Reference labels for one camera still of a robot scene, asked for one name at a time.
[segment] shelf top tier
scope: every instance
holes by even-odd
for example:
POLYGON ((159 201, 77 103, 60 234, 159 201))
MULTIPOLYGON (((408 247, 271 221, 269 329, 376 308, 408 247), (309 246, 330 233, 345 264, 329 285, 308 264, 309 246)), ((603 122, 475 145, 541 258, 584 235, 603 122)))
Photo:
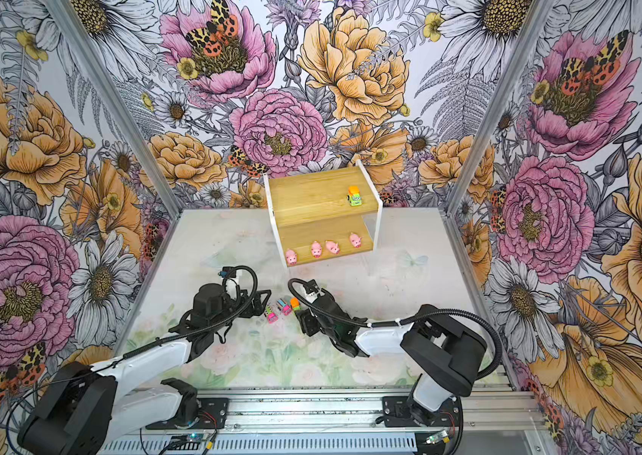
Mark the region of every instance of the shelf top tier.
POLYGON ((278 226, 309 223, 321 218, 365 215, 379 209, 376 190, 357 166, 269 180, 278 226), (358 187, 362 205, 346 199, 349 187, 358 187))

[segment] wooden shelf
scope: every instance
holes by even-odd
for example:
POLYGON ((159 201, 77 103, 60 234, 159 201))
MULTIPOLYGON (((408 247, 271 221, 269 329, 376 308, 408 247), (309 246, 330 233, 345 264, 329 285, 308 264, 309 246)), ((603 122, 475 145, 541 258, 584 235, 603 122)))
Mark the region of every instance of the wooden shelf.
POLYGON ((347 215, 340 218, 325 218, 291 226, 278 226, 278 234, 283 252, 288 249, 296 251, 298 255, 298 263, 296 265, 363 253, 374 248, 374 242, 364 224, 362 215, 347 215), (354 248, 349 241, 349 235, 352 232, 362 238, 362 245, 359 248, 354 248), (320 258, 315 258, 311 255, 311 243, 315 240, 323 248, 320 258), (326 249, 326 240, 333 240, 338 243, 341 249, 338 254, 333 254, 326 249))
POLYGON ((271 178, 269 185, 273 197, 273 212, 279 230, 283 226, 317 223, 319 218, 365 215, 376 213, 379 209, 375 194, 369 187, 362 170, 357 166, 300 176, 271 178), (351 186, 359 188, 362 205, 353 207, 346 200, 351 186))

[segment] shelf bottom tier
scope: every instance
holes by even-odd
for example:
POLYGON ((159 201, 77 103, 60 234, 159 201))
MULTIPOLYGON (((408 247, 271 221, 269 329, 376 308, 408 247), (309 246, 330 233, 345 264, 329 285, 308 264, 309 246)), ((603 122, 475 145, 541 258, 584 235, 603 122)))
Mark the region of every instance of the shelf bottom tier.
POLYGON ((289 249, 296 251, 298 256, 296 265, 363 253, 374 248, 374 242, 364 224, 362 215, 328 218, 294 226, 278 226, 278 234, 284 253, 289 249), (352 242, 349 241, 351 233, 361 237, 362 245, 359 248, 354 248, 352 242), (326 249, 326 240, 338 243, 340 249, 338 254, 333 254, 326 249), (323 249, 320 258, 315 258, 311 254, 311 244, 314 241, 318 241, 323 249))

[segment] pig figurine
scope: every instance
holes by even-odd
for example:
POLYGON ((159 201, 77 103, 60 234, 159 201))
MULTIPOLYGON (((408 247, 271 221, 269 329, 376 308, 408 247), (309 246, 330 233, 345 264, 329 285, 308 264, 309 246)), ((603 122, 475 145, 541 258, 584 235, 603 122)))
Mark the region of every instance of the pig figurine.
POLYGON ((296 262, 298 262, 298 255, 296 254, 296 251, 293 251, 293 250, 286 251, 285 252, 285 261, 288 262, 289 266, 292 266, 296 262))
POLYGON ((338 254, 339 252, 338 243, 332 242, 331 240, 326 240, 326 249, 331 251, 334 254, 338 254))
POLYGON ((359 248, 360 246, 362 246, 362 238, 353 232, 351 235, 349 235, 349 241, 352 242, 354 248, 359 248))
POLYGON ((314 242, 311 244, 311 254, 312 254, 315 258, 320 258, 320 257, 321 257, 321 252, 322 252, 322 251, 323 251, 323 250, 321 250, 321 244, 320 244, 318 241, 314 241, 314 242))

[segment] robotic arm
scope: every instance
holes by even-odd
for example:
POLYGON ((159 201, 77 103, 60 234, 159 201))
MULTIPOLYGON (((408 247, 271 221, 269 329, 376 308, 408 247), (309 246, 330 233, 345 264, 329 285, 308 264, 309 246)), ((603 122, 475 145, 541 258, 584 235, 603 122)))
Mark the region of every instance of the robotic arm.
MULTIPOLYGON (((150 389, 137 387, 197 358, 212 345, 221 328, 227 327, 227 333, 236 317, 263 314, 270 290, 257 291, 258 280, 251 268, 225 267, 220 276, 221 285, 199 288, 193 308, 170 329, 170 335, 121 357, 90 366, 73 362, 59 369, 21 425, 18 444, 35 455, 93 455, 104 442, 154 422, 168 421, 177 427, 194 423, 200 411, 194 387, 174 378, 150 389), (241 270, 253 278, 249 293, 237 285, 241 270)), ((451 317, 462 315, 487 325, 474 314, 423 305, 405 320, 368 323, 349 317, 314 281, 291 279, 288 286, 308 306, 297 314, 308 336, 320 331, 337 350, 351 357, 406 352, 422 367, 425 374, 407 401, 412 417, 421 425, 429 424, 450 396, 469 396, 476 377, 487 375, 500 363, 499 338, 490 328, 497 341, 496 358, 478 372, 486 342, 451 317), (303 285, 302 293, 294 287, 296 283, 303 285), (433 343, 442 335, 441 346, 433 343)))

